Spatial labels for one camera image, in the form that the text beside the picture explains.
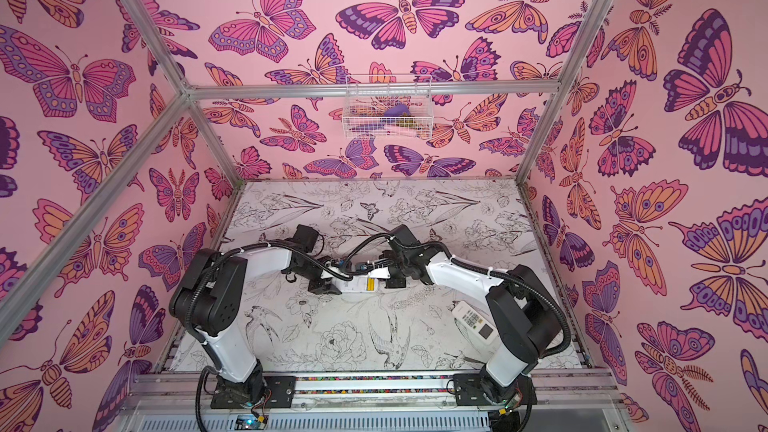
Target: aluminum rail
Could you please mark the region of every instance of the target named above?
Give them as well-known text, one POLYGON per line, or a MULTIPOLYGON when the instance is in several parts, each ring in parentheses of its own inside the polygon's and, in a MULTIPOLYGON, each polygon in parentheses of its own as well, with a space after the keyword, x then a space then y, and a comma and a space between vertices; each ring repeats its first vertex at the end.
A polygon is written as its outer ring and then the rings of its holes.
POLYGON ((536 156, 539 150, 542 149, 544 140, 549 135, 549 130, 552 128, 554 120, 557 119, 560 114, 560 109, 565 102, 566 97, 570 93, 571 85, 576 80, 579 71, 581 70, 581 63, 587 57, 587 52, 592 46, 592 41, 600 30, 600 25, 603 23, 610 6, 614 0, 592 0, 592 4, 589 7, 584 21, 579 27, 578 35, 574 40, 574 44, 571 47, 571 53, 563 65, 562 72, 560 72, 560 90, 547 101, 547 105, 542 112, 542 116, 538 120, 536 130, 533 132, 531 142, 528 144, 528 149, 523 156, 520 167, 518 168, 518 175, 516 177, 517 183, 522 185, 525 183, 525 179, 528 177, 528 173, 531 171, 534 162, 536 162, 536 156))
POLYGON ((0 348, 8 341, 24 316, 40 299, 51 282, 67 264, 91 230, 104 220, 116 197, 125 190, 160 139, 184 113, 187 100, 176 96, 150 127, 139 137, 136 145, 120 160, 96 191, 67 221, 62 233, 31 264, 8 295, 0 302, 0 348))
MULTIPOLYGON (((396 92, 400 95, 414 95, 416 88, 413 82, 388 83, 388 84, 355 84, 356 93, 361 95, 375 95, 382 90, 389 93, 396 92)), ((433 82, 430 93, 434 96, 444 94, 492 94, 514 92, 542 92, 556 93, 560 89, 560 82, 556 80, 487 80, 487 81, 458 81, 458 82, 433 82)), ((266 84, 262 86, 201 86, 188 89, 192 100, 216 100, 216 99, 256 99, 256 98, 283 98, 283 97, 344 97, 347 87, 345 84, 319 84, 319 85, 295 85, 282 86, 279 84, 266 84)))

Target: purple object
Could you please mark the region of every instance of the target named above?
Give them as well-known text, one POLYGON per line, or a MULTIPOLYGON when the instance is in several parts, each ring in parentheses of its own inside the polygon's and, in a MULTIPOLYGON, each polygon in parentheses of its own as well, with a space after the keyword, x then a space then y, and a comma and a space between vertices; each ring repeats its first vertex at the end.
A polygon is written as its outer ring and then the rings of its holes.
POLYGON ((384 112, 384 117, 410 117, 411 111, 404 104, 398 104, 384 112))

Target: butterfly wallpaper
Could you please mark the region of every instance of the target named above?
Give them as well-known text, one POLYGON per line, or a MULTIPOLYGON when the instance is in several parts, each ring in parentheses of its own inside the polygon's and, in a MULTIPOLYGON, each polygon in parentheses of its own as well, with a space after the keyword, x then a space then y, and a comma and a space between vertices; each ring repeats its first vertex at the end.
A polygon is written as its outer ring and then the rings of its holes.
POLYGON ((526 184, 564 290, 583 286, 584 345, 639 431, 733 430, 736 409, 738 430, 768 425, 761 2, 615 0, 581 103, 563 104, 526 184))

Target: white wire basket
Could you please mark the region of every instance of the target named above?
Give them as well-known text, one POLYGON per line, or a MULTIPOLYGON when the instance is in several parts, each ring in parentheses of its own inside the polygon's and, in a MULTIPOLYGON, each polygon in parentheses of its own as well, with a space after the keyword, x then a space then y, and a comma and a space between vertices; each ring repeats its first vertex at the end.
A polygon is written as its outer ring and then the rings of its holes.
POLYGON ((347 76, 342 127, 348 139, 361 134, 432 138, 432 77, 416 74, 347 76))

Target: white remote control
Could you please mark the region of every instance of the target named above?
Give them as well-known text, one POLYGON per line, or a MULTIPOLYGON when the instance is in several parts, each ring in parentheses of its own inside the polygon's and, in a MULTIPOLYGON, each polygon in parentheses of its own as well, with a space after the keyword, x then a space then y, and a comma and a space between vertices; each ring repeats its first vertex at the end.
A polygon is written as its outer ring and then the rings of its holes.
POLYGON ((456 304, 453 309, 453 316, 486 344, 490 344, 498 337, 496 327, 464 301, 456 304))

